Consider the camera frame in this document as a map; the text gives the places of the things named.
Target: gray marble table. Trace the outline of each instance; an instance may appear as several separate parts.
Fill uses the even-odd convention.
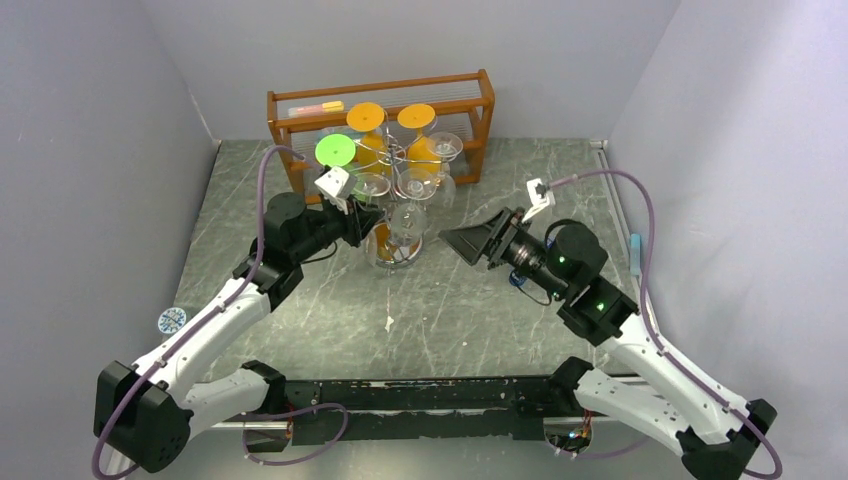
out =
[[[259,159],[268,145],[221,146],[175,302],[189,314],[214,296],[247,254],[255,236]],[[482,181],[457,188],[453,212],[433,219],[415,264],[390,273],[340,243],[331,259],[304,266],[295,292],[236,340],[206,380],[252,359],[292,379],[548,374],[568,356],[599,360],[599,353],[563,326],[555,307],[536,305],[509,285],[508,266],[470,267],[436,237],[440,229],[487,220],[504,206],[527,208],[527,180],[595,169],[595,158],[583,140],[492,139]],[[274,162],[266,198],[289,190],[282,166]],[[563,217],[586,223],[610,252],[604,276],[635,298],[605,183],[584,180],[557,191],[556,200],[531,231],[541,235]],[[541,290],[528,291],[542,297]],[[388,316],[394,323],[387,331]],[[615,361],[602,368],[630,373]]]

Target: white wall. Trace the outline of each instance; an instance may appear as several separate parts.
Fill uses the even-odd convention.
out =
[[[144,0],[216,138],[265,92],[489,71],[493,136],[608,138],[679,0]]]
[[[0,12],[0,477],[87,479],[97,375],[159,338],[215,145],[138,2]]]
[[[684,1],[610,139],[656,203],[663,331],[777,407],[789,479],[848,471],[846,46],[839,0]]]

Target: purple cable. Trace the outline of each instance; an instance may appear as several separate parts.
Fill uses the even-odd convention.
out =
[[[645,188],[644,185],[642,185],[642,182],[640,182],[638,179],[636,179],[636,177],[634,177],[633,175],[631,175],[627,172],[624,172],[622,170],[614,170],[614,169],[611,169],[611,170],[593,170],[591,172],[582,173],[580,175],[574,175],[574,176],[571,176],[571,177],[561,178],[559,180],[553,181],[550,184],[548,184],[548,187],[551,188],[551,189],[554,189],[556,187],[568,185],[569,183],[574,183],[578,180],[582,180],[582,179],[587,178],[587,177],[594,177],[596,175],[617,175],[617,176],[620,176],[620,177],[624,177],[624,178],[630,180],[631,183],[636,185],[636,188],[639,189],[639,192],[642,193],[642,197],[645,199],[645,206],[648,208],[648,245],[647,245],[646,252],[645,252],[645,264],[643,265],[643,268],[642,268],[642,283],[639,286],[639,305],[642,307],[642,321],[645,323],[645,329],[648,331],[648,335],[651,337],[651,340],[654,342],[657,349],[660,352],[662,352],[663,349],[665,348],[665,346],[663,345],[662,340],[660,340],[659,332],[654,330],[654,326],[651,324],[651,319],[649,317],[648,309],[647,309],[648,274],[650,273],[650,270],[651,270],[651,257],[654,253],[654,231],[655,231],[654,204],[651,201],[651,196],[648,194],[648,190]],[[743,425],[745,425],[746,427],[748,427],[749,430],[751,430],[751,432],[754,434],[754,436],[757,437],[757,440],[759,440],[760,443],[762,443],[763,446],[766,447],[766,450],[769,452],[769,455],[771,455],[772,461],[774,461],[774,472],[772,472],[772,473],[760,473],[760,472],[754,472],[754,471],[745,469],[742,473],[745,473],[746,475],[750,475],[754,478],[760,478],[760,479],[763,479],[763,480],[775,480],[777,478],[780,478],[780,476],[783,475],[783,462],[781,462],[780,456],[777,454],[777,450],[774,448],[774,446],[771,444],[771,442],[766,438],[765,434],[763,434],[763,432],[756,425],[754,425],[754,423],[751,422],[751,420],[749,420],[748,417],[745,414],[743,414],[742,412],[740,412],[739,410],[737,410],[735,408],[730,407],[730,402],[725,400],[724,397],[722,397],[717,391],[713,390],[712,387],[710,387],[709,385],[707,385],[706,383],[701,381],[701,379],[699,379],[694,373],[692,373],[688,368],[686,368],[685,365],[680,363],[680,361],[677,358],[675,358],[673,354],[671,354],[670,352],[665,352],[663,354],[663,356],[665,356],[665,358],[667,358],[668,361],[672,365],[675,366],[675,368],[677,368],[684,376],[686,376],[686,378],[688,378],[689,380],[692,380],[692,382],[694,382],[696,385],[698,385],[698,387],[701,390],[706,392],[707,395],[709,395],[710,397],[713,398],[713,400],[718,402],[719,405],[721,405],[723,408],[725,408],[730,413],[732,413],[736,418],[738,418],[742,422]],[[641,444],[637,445],[638,443],[639,442],[636,442],[629,447],[626,447],[626,448],[624,448],[624,449],[622,449],[618,452],[612,452],[612,453],[616,453],[616,454],[621,455],[621,454],[633,451],[638,446],[641,446]]]
[[[295,157],[303,160],[303,155],[295,152],[291,148],[285,145],[273,145],[265,151],[265,155],[262,157],[262,161],[259,163],[259,182],[256,187],[256,261],[253,262],[253,265],[250,267],[250,271],[247,273],[247,276],[242,282],[241,285],[233,292],[232,295],[227,297],[224,300],[224,308],[221,306],[217,306],[210,310],[206,315],[201,317],[196,322],[192,322],[193,324],[188,328],[185,334],[180,336],[174,344],[171,345],[171,348],[165,350],[165,353],[162,354],[161,362],[154,362],[150,368],[144,372],[138,380],[133,384],[132,387],[127,391],[124,398],[118,403],[118,406],[115,408],[115,411],[112,412],[112,415],[109,417],[109,420],[106,422],[106,425],[103,427],[103,430],[100,432],[100,436],[97,437],[97,444],[94,447],[94,454],[91,456],[91,473],[94,474],[94,477],[98,480],[119,480],[121,478],[126,477],[131,474],[135,470],[138,469],[138,465],[133,465],[123,472],[116,474],[107,474],[104,473],[100,469],[100,456],[103,454],[103,448],[106,446],[106,439],[109,438],[109,434],[112,433],[112,430],[115,428],[115,424],[118,422],[118,418],[120,418],[121,414],[126,410],[127,405],[129,405],[130,400],[132,400],[133,396],[138,392],[142,385],[148,380],[150,377],[159,370],[160,363],[165,364],[171,357],[173,357],[186,342],[188,342],[191,337],[195,335],[201,328],[203,328],[207,323],[209,323],[212,318],[224,311],[224,309],[229,306],[239,295],[244,292],[244,289],[250,285],[250,282],[253,280],[253,276],[256,275],[256,271],[259,269],[259,265],[262,263],[262,255],[265,251],[265,224],[263,223],[263,214],[265,209],[265,169],[268,166],[268,161],[271,160],[271,156],[279,151],[285,151]]]
[[[295,464],[298,464],[298,463],[303,463],[307,460],[312,460],[313,458],[317,457],[318,455],[321,455],[322,453],[326,452],[327,450],[333,448],[333,446],[339,441],[339,439],[342,438],[342,435],[344,434],[345,429],[347,429],[347,421],[348,421],[348,417],[349,417],[349,413],[348,413],[347,409],[344,408],[342,405],[340,405],[338,403],[322,403],[320,405],[315,405],[315,406],[312,406],[312,407],[301,408],[300,410],[295,410],[293,412],[280,413],[280,414],[276,414],[276,415],[258,415],[257,417],[262,419],[262,420],[283,420],[285,418],[292,418],[292,417],[296,417],[298,415],[303,415],[305,413],[313,413],[313,412],[317,412],[318,410],[326,410],[328,408],[332,408],[334,410],[340,410],[342,412],[342,426],[341,426],[341,428],[339,428],[339,431],[338,431],[338,433],[336,433],[336,436],[333,437],[332,440],[327,442],[323,447],[319,448],[318,450],[315,450],[314,452],[312,452],[308,455],[304,455],[300,458],[295,458],[294,460],[281,460],[281,461],[262,460],[261,458],[252,455],[247,450],[247,448],[248,448],[247,447],[247,433],[242,432],[242,434],[241,434],[241,446],[242,446],[242,449],[244,450],[244,458],[250,460],[253,463],[258,463],[259,465],[267,465],[267,466],[270,466],[270,467],[285,467],[285,466],[288,466],[288,465],[295,465]]]

